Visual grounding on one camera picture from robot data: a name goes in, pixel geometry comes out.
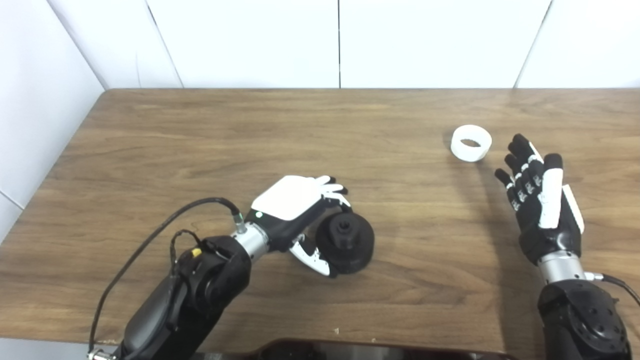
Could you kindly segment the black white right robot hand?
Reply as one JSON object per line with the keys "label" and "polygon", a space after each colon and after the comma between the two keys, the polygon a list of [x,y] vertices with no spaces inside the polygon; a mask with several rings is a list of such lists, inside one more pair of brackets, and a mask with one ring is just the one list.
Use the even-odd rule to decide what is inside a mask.
{"label": "black white right robot hand", "polygon": [[518,243],[525,257],[537,264],[551,253],[582,255],[585,220],[569,184],[559,153],[542,156],[533,143],[517,133],[494,177],[502,183],[519,227]]}

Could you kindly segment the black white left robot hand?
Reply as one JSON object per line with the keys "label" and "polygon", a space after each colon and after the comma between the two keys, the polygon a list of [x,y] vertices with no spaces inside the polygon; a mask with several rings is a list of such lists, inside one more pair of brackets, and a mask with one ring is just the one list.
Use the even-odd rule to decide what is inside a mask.
{"label": "black white left robot hand", "polygon": [[307,228],[328,209],[340,208],[346,214],[353,212],[347,194],[346,187],[329,175],[285,175],[253,200],[246,220],[263,232],[268,253],[291,252],[320,275],[336,278],[338,271],[319,247],[308,254],[303,243],[307,239]]}

